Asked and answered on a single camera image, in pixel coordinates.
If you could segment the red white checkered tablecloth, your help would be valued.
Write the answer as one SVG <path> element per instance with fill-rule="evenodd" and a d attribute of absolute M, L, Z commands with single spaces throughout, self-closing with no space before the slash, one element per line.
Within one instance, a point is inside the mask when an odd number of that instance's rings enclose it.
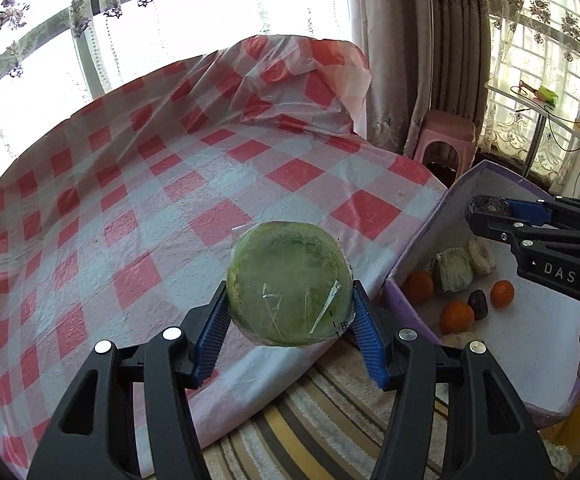
<path fill-rule="evenodd" d="M 78 110 L 0 178 L 0 458 L 15 478 L 102 339 L 148 341 L 212 298 L 240 226 L 336 238 L 375 294 L 445 188 L 354 131 L 347 41 L 254 36 Z"/>

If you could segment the orange tangerine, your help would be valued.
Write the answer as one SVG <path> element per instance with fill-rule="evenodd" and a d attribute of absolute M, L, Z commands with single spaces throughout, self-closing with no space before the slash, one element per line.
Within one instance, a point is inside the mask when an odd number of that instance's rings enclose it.
<path fill-rule="evenodd" d="M 471 330 L 474 323 L 472 308 L 462 301 L 452 301 L 440 314 L 439 326 L 443 335 L 458 334 Z"/>
<path fill-rule="evenodd" d="M 508 308 L 516 296 L 514 285 L 507 280 L 495 282 L 490 291 L 491 304 L 495 309 Z"/>
<path fill-rule="evenodd" d="M 410 273 L 403 284 L 401 291 L 412 307 L 422 306 L 434 295 L 432 276 L 427 271 Z"/>

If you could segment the glass side table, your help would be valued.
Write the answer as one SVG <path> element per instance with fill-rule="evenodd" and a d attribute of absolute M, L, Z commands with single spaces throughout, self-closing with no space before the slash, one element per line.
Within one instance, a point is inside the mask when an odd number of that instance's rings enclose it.
<path fill-rule="evenodd" d="M 563 118 L 524 82 L 488 84 L 483 148 L 509 162 L 522 177 L 552 183 L 567 177 L 580 152 L 580 122 Z"/>

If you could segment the striped cushion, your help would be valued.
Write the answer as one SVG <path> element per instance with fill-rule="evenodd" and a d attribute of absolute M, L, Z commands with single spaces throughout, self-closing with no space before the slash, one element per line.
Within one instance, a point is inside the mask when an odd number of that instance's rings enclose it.
<path fill-rule="evenodd" d="M 356 342 L 337 342 L 291 387 L 205 448 L 213 479 L 368 479 L 395 394 L 368 377 Z"/>

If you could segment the purple white cardboard box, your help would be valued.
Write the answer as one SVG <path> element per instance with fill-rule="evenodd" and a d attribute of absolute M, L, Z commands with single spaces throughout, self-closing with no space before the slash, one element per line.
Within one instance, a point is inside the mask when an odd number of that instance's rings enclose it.
<path fill-rule="evenodd" d="M 399 286 L 411 272 L 428 266 L 438 252 L 467 243 L 471 231 L 465 220 L 465 206 L 474 195 L 537 200 L 545 194 L 492 162 L 480 162 L 447 190 L 383 286 L 386 307 L 401 325 L 432 342 L 440 340 L 439 316 L 450 297 L 434 296 L 414 308 Z M 570 415 L 580 395 L 580 302 L 519 278 L 510 248 L 497 242 L 490 246 L 496 269 L 488 276 L 475 278 L 470 287 L 489 292 L 495 282 L 507 280 L 514 285 L 516 296 L 509 307 L 488 310 L 484 320 L 474 323 L 473 333 L 485 342 L 506 373 L 535 425 L 552 426 Z"/>

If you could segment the dark brown fruit front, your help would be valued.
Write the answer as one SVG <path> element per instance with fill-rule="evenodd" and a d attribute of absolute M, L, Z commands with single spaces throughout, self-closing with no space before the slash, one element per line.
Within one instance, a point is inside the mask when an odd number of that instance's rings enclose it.
<path fill-rule="evenodd" d="M 466 218 L 471 218 L 475 214 L 495 214 L 495 216 L 508 217 L 509 204 L 503 197 L 476 195 L 468 201 Z"/>

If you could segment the green kiwi half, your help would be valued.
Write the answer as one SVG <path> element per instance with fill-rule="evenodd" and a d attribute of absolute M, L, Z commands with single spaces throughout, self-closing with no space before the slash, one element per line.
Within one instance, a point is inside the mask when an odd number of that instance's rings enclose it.
<path fill-rule="evenodd" d="M 320 344 L 354 320 L 351 267 L 339 242 L 311 223 L 269 221 L 241 231 L 227 295 L 232 321 L 262 346 Z"/>

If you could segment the pale yellow fruit half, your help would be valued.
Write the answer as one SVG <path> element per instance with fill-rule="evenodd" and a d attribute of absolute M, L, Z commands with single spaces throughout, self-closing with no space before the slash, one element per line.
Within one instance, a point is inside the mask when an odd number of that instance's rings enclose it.
<path fill-rule="evenodd" d="M 473 272 L 479 276 L 490 275 L 496 270 L 496 258 L 488 241 L 482 237 L 470 237 L 466 244 Z"/>

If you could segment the pink plastic stool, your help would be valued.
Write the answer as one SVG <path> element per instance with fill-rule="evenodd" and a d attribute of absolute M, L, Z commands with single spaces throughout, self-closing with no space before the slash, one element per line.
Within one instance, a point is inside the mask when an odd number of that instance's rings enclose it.
<path fill-rule="evenodd" d="M 451 148 L 456 154 L 456 177 L 470 169 L 476 156 L 476 126 L 470 119 L 442 110 L 429 110 L 424 115 L 413 159 L 424 164 L 427 150 L 433 144 Z"/>

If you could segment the green melon half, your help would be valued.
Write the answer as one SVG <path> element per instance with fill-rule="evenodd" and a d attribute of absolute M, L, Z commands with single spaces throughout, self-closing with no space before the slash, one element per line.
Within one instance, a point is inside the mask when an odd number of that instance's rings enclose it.
<path fill-rule="evenodd" d="M 431 273 L 435 290 L 445 295 L 463 292 L 473 281 L 470 257 L 461 247 L 437 252 L 431 260 Z"/>

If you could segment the dark brown fruit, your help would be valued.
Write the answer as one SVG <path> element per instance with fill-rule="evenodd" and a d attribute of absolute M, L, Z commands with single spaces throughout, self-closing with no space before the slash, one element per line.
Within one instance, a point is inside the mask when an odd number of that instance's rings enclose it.
<path fill-rule="evenodd" d="M 468 297 L 467 304 L 472 309 L 476 321 L 482 321 L 488 316 L 488 298 L 482 289 L 473 290 Z"/>
<path fill-rule="evenodd" d="M 471 218 L 475 214 L 495 214 L 495 216 L 508 217 L 509 204 L 503 197 L 476 195 L 468 201 L 466 218 Z"/>

